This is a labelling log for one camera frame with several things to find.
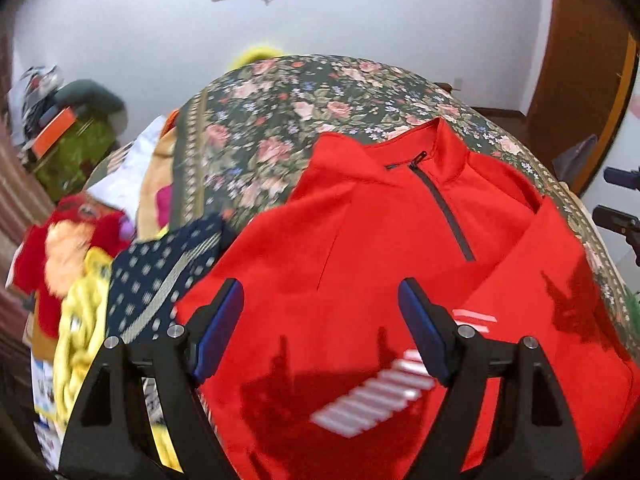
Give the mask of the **red fleece zip pullover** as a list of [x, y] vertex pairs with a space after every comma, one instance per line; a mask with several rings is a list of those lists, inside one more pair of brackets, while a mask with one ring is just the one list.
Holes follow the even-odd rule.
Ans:
[[587, 255], [553, 200], [440, 118], [378, 144], [323, 133], [291, 196], [258, 214], [177, 304], [224, 281], [244, 306], [201, 392], [243, 479], [399, 479], [445, 391], [398, 306], [414, 278], [456, 325], [536, 338], [593, 467], [639, 397]]

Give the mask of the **yellow knitted garment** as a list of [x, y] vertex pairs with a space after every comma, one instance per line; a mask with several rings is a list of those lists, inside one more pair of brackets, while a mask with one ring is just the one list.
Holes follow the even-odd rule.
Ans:
[[84, 274], [73, 282], [62, 300], [53, 359], [54, 423], [59, 432], [66, 430], [82, 383], [107, 336], [107, 296], [116, 257], [91, 248], [85, 258]]

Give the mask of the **brown wooden door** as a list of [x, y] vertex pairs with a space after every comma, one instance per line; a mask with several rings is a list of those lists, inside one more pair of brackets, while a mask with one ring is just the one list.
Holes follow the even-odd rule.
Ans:
[[544, 60], [527, 113], [530, 149], [547, 168], [570, 148], [592, 149], [565, 182], [582, 194], [628, 104], [638, 42], [610, 0], [552, 0]]

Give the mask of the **navy dotted garment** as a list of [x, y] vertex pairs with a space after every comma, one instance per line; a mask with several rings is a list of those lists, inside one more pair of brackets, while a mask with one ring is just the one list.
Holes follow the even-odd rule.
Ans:
[[107, 336], [131, 344], [166, 333], [177, 322], [178, 300], [205, 278], [234, 239], [227, 221], [209, 214], [118, 254], [107, 296]]

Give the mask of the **red orange plush toy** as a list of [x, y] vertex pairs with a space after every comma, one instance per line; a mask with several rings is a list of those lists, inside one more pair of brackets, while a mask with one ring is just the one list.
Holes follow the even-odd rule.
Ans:
[[95, 247], [110, 257], [126, 249], [130, 239], [120, 232], [126, 214], [104, 206], [85, 193], [62, 198], [49, 218], [32, 226], [18, 246], [8, 286], [34, 296], [38, 326], [58, 336], [62, 300], [84, 274], [88, 251]]

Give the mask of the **beige orange blanket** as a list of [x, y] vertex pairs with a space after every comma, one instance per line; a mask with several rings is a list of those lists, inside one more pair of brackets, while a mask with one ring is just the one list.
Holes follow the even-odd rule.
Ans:
[[151, 161], [142, 180], [137, 212], [138, 240], [152, 240], [168, 228], [178, 114], [178, 110], [173, 110], [164, 120], [160, 137], [154, 144]]

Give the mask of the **white cloth on bed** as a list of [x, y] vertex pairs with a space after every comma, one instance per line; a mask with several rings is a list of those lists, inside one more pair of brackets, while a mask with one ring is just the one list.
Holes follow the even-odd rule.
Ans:
[[88, 194], [98, 202], [121, 210], [136, 222], [143, 178], [152, 159], [160, 133], [167, 120], [160, 115], [140, 133], [122, 164], [98, 183], [88, 187]]

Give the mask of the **striped maroon curtain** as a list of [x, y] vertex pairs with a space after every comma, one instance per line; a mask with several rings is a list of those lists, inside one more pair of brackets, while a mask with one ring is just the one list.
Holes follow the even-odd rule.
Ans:
[[35, 315], [24, 308], [24, 292], [6, 280], [26, 231], [46, 220], [52, 209], [43, 188], [18, 160], [6, 121], [1, 119], [1, 335], [32, 348], [37, 359], [46, 361], [52, 360], [56, 341], [40, 330]]

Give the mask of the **green patterned bag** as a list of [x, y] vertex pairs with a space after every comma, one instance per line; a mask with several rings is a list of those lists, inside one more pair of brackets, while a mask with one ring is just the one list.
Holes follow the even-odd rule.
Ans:
[[32, 173], [53, 203], [82, 190], [93, 170], [116, 146], [105, 116], [81, 117], [39, 159]]

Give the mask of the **orange box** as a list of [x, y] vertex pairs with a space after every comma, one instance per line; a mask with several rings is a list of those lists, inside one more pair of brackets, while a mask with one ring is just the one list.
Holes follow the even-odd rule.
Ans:
[[60, 137], [76, 122], [76, 116], [70, 107], [63, 108], [35, 137], [32, 152], [36, 159], [42, 159], [47, 151], [60, 140]]

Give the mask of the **floral green bedspread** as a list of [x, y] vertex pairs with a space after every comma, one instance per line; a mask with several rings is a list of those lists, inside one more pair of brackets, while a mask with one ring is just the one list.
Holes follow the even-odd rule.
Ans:
[[506, 162], [552, 198], [585, 248], [616, 335], [636, 358], [639, 298], [584, 204], [515, 136], [404, 68], [348, 56], [285, 55], [213, 80], [179, 110], [169, 224], [226, 212], [242, 230], [288, 198], [320, 133], [378, 142], [434, 117], [445, 118], [472, 151]]

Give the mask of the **dark grey cushion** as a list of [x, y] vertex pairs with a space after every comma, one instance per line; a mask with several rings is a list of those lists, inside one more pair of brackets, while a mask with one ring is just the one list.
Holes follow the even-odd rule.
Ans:
[[117, 114], [125, 108], [124, 101], [102, 84], [92, 79], [76, 79], [55, 91], [58, 107], [86, 106], [104, 115]]

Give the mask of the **yellow plush item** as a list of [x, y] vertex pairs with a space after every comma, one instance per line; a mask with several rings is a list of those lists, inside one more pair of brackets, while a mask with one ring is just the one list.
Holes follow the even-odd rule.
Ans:
[[232, 70], [238, 70], [239, 68], [252, 64], [255, 62], [262, 62], [270, 60], [270, 58], [278, 58], [283, 55], [283, 51], [269, 46], [254, 46], [247, 48], [241, 52], [232, 62]]

